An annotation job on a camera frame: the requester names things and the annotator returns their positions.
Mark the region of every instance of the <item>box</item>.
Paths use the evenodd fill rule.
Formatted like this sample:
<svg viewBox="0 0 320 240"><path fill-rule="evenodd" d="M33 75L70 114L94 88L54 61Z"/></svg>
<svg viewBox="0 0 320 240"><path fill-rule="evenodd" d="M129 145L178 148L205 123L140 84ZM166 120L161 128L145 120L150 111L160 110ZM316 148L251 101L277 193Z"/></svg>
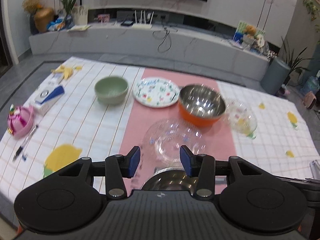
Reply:
<svg viewBox="0 0 320 240"><path fill-rule="evenodd" d="M47 86L36 96L34 101L30 102L30 105L43 116L63 94L63 86Z"/></svg>

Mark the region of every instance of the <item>brown vase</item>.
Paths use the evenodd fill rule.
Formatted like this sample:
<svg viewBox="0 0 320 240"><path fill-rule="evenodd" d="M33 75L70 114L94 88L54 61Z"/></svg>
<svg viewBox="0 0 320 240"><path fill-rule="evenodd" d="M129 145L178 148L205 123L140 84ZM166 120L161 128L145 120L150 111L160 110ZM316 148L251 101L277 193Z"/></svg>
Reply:
<svg viewBox="0 0 320 240"><path fill-rule="evenodd" d="M54 19L54 10L53 8L43 8L34 16L34 21L36 28L39 32L45 33L47 31L47 24L52 22Z"/></svg>

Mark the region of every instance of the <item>white checkered tablecloth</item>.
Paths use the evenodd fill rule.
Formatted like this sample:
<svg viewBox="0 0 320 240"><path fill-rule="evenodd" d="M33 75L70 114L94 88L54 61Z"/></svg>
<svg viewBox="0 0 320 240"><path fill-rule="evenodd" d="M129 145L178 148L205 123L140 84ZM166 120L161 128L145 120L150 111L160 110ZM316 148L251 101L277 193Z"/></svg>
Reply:
<svg viewBox="0 0 320 240"><path fill-rule="evenodd" d="M257 117L257 137L250 139L233 131L233 141L238 156L274 175L290 178L312 178L309 163L320 159L313 144L308 126L294 103L248 88L219 82L224 98L234 98L250 106ZM298 119L297 129L291 125L287 113ZM291 150L294 158L285 153Z"/></svg>
<svg viewBox="0 0 320 240"><path fill-rule="evenodd" d="M81 148L80 157L89 156L92 161L104 160L117 154L124 136L134 98L132 85L140 80L144 68L123 66L71 57L63 65L81 65L81 71L62 81L65 95L50 109L45 117L37 116L35 123L39 129L33 135L25 152L26 161L12 158L22 143L6 132L0 141L0 191L12 202L24 188L43 177L44 162L52 150L63 143L74 144ZM94 85L102 77L119 75L130 84L125 103L119 106L101 106L94 94ZM41 88L45 87L50 76L40 85L29 100L33 100ZM299 115L295 105L287 100L268 94L218 82L225 98L237 98L251 106L258 119L257 137L250 139L233 132L237 155L258 165L272 174L294 178L311 177L309 162L319 158L308 127ZM258 105L263 102L264 110ZM287 118L291 111L298 118L298 130L294 130ZM285 155L292 150L295 158ZM105 193L104 178L94 179L94 188Z"/></svg>

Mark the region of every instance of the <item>gray gripper base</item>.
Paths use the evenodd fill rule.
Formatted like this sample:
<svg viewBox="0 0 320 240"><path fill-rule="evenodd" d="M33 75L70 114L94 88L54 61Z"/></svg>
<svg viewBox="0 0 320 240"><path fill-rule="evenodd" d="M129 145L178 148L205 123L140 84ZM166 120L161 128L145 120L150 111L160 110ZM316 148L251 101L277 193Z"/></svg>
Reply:
<svg viewBox="0 0 320 240"><path fill-rule="evenodd" d="M111 201L99 218L77 231L62 235L40 235L25 231L16 239L302 240L305 238L297 231L279 236L257 236L246 233L226 222L213 203L195 200L187 191L135 190L125 200Z"/></svg>

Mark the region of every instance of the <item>silver bolt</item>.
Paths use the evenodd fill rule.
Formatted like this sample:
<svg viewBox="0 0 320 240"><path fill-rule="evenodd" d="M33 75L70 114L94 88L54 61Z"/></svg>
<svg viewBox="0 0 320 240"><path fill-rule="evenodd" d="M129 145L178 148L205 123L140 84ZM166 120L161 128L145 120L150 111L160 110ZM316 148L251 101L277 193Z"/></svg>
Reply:
<svg viewBox="0 0 320 240"><path fill-rule="evenodd" d="M120 188L113 188L109 190L109 195L113 197L121 197L124 194L124 191Z"/></svg>
<svg viewBox="0 0 320 240"><path fill-rule="evenodd" d="M198 189L197 190L197 195L200 197L209 197L211 196L212 191L206 188Z"/></svg>

